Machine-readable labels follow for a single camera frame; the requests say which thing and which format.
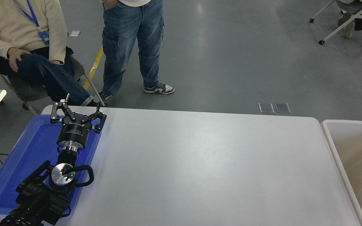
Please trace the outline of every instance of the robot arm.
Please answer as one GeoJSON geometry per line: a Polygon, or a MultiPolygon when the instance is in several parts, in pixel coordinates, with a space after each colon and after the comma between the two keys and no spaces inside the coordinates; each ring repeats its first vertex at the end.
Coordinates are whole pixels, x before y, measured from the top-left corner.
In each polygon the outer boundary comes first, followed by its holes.
{"type": "Polygon", "coordinates": [[[50,118],[51,123],[62,124],[57,140],[61,150],[56,164],[45,161],[20,183],[16,189],[19,193],[16,203],[19,205],[0,222],[0,226],[42,226],[42,221],[55,225],[67,209],[70,213],[72,198],[69,194],[76,187],[88,186],[93,182],[92,167],[76,166],[75,163],[79,151],[86,146],[89,131],[100,133],[107,116],[99,111],[99,104],[96,112],[89,116],[72,112],[66,104],[68,98],[69,94],[66,100],[53,104],[50,118]],[[64,112],[63,118],[57,114],[59,109],[64,112]],[[92,121],[97,118],[100,123],[92,126],[92,121]],[[78,183],[75,174],[83,170],[88,172],[89,180],[78,183]]]}

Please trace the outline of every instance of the blue jeans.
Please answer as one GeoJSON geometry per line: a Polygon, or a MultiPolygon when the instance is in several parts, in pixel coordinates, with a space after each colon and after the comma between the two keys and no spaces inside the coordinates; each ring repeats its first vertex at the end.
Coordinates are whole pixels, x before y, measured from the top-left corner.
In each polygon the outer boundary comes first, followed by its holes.
{"type": "Polygon", "coordinates": [[[69,105],[85,106],[92,97],[75,80],[74,69],[68,56],[65,64],[58,65],[48,60],[48,48],[32,51],[32,54],[22,56],[22,61],[17,61],[18,72],[15,73],[28,83],[43,84],[46,86],[47,95],[55,102],[65,99],[69,93],[69,105]]]}
{"type": "Polygon", "coordinates": [[[163,38],[163,0],[152,0],[140,7],[130,7],[121,2],[104,12],[103,93],[113,95],[121,86],[132,48],[138,38],[139,65],[145,87],[158,81],[158,58],[163,38]]]}

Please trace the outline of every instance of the gray floor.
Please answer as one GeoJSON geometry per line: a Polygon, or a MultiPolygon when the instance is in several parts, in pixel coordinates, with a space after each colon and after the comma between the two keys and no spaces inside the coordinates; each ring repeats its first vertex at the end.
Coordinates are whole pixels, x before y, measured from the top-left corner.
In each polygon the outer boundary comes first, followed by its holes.
{"type": "MultiPolygon", "coordinates": [[[[161,82],[169,96],[145,94],[137,49],[111,107],[260,114],[258,103],[287,102],[284,116],[362,121],[362,31],[347,40],[336,28],[336,5],[309,19],[329,0],[166,0],[161,82]]],[[[101,47],[102,6],[98,1],[61,1],[75,57],[89,71],[101,47]]],[[[93,81],[102,87],[104,57],[93,81]]],[[[7,89],[0,80],[0,89],[7,89]]],[[[9,153],[33,118],[7,90],[0,106],[0,151],[9,153]]],[[[33,102],[37,110],[52,104],[33,102]]],[[[163,127],[157,119],[157,130],[163,127]]]]}

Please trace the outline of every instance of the white bin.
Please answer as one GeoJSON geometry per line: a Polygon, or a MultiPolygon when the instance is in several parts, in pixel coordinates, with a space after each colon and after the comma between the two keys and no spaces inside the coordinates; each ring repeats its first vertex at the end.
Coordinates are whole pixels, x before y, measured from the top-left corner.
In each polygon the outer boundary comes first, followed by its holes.
{"type": "Polygon", "coordinates": [[[321,125],[362,225],[362,121],[325,120],[321,125]]]}

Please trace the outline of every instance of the chair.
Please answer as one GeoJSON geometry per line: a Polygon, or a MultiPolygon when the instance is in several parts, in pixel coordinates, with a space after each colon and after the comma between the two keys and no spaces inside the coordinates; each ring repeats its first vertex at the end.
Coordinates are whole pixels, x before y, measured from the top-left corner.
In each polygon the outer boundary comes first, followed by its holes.
{"type": "Polygon", "coordinates": [[[336,4],[340,7],[340,9],[352,14],[352,16],[349,20],[347,20],[345,23],[343,23],[340,27],[338,27],[336,30],[334,30],[331,34],[326,36],[324,39],[320,40],[318,42],[320,45],[323,45],[329,38],[331,38],[333,35],[335,35],[339,30],[342,30],[344,27],[346,27],[354,19],[357,19],[357,18],[362,19],[362,0],[359,0],[359,2],[355,1],[355,0],[332,0],[325,7],[323,7],[318,13],[316,13],[310,19],[310,22],[313,23],[314,18],[320,12],[322,12],[325,8],[330,6],[333,2],[336,2],[336,4]]]}
{"type": "MultiPolygon", "coordinates": [[[[74,68],[75,79],[77,80],[82,75],[84,75],[86,79],[89,81],[90,85],[92,86],[99,101],[102,103],[103,106],[105,106],[104,102],[102,101],[102,98],[99,96],[96,86],[93,84],[89,76],[85,74],[85,69],[82,66],[82,64],[79,63],[79,61],[76,60],[72,55],[69,55],[69,59],[71,60],[74,68]]],[[[9,75],[3,75],[0,73],[0,77],[4,81],[4,83],[16,94],[16,96],[24,102],[22,104],[22,107],[26,110],[27,109],[30,110],[35,116],[38,116],[39,113],[37,113],[33,109],[33,107],[29,102],[46,97],[47,96],[46,89],[41,84],[28,83],[23,79],[21,79],[20,77],[16,76],[14,73],[10,73],[9,75]]]]}

